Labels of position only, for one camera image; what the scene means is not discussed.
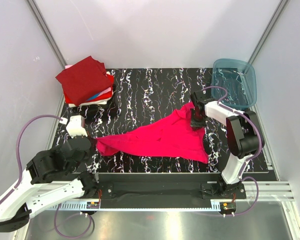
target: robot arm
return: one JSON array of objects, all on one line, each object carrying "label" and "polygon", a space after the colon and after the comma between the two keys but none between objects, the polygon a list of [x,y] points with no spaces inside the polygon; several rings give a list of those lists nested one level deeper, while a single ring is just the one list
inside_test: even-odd
[{"label": "robot arm", "polygon": [[213,118],[226,126],[227,144],[230,156],[225,169],[219,177],[217,191],[219,194],[230,192],[238,187],[246,168],[247,159],[252,157],[259,148],[259,140],[252,126],[234,113],[242,113],[256,126],[261,136],[261,147],[265,145],[257,114],[253,111],[239,111],[222,107],[212,98],[206,99],[202,91],[191,94],[194,109],[191,110],[191,127],[196,130],[206,126],[206,118]]},{"label": "robot arm", "polygon": [[[0,232],[12,232],[44,210],[73,198],[92,198],[97,182],[92,173],[83,172],[75,180],[41,195],[36,192],[57,179],[72,173],[95,153],[96,143],[83,128],[82,116],[72,116],[66,129],[72,137],[64,144],[38,152],[22,173],[20,185],[0,204]],[[14,189],[16,182],[0,196]]]}]

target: marble pattern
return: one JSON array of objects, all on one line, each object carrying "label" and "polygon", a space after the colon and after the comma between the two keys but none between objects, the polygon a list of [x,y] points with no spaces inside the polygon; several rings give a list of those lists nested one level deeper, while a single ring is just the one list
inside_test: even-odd
[{"label": "marble pattern", "polygon": [[[190,101],[190,93],[211,84],[212,68],[147,68],[109,69],[115,78],[116,90],[111,104],[102,106],[63,106],[61,116],[81,114],[86,129],[93,137],[123,134],[154,123],[180,109]],[[54,146],[69,138],[64,125],[59,125]],[[95,173],[202,173],[222,171],[229,157],[226,128],[209,118],[204,148],[208,164],[181,157],[133,156],[119,152],[111,157],[99,153],[81,165],[78,172]],[[260,154],[248,165],[248,171],[267,172],[265,157]]]}]

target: metallic floor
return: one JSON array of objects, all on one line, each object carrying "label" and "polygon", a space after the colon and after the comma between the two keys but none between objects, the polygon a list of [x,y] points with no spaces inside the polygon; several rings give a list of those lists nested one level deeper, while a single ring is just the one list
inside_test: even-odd
[{"label": "metallic floor", "polygon": [[[238,202],[238,212],[249,207]],[[57,223],[74,212],[61,211]],[[45,211],[29,225],[26,240],[64,240],[54,227],[54,211]],[[205,212],[217,216],[218,213]],[[291,240],[291,234],[279,202],[258,202],[249,213],[236,217],[204,216],[195,212],[100,211],[92,215],[94,229],[86,240]],[[65,235],[77,236],[88,225],[77,216],[58,229]]]}]

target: wall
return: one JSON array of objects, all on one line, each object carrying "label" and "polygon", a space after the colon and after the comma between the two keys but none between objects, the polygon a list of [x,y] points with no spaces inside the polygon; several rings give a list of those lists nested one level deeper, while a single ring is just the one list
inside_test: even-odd
[{"label": "wall", "polygon": [[201,68],[247,61],[279,0],[35,0],[68,64]]},{"label": "wall", "polygon": [[[16,139],[40,114],[55,114],[62,96],[54,79],[62,70],[26,1],[0,0],[0,195],[18,178]],[[34,122],[24,133],[23,168],[44,150],[52,119]],[[11,233],[0,233],[0,240]]]},{"label": "wall", "polygon": [[289,2],[254,67],[260,117],[300,213],[300,0]]}]

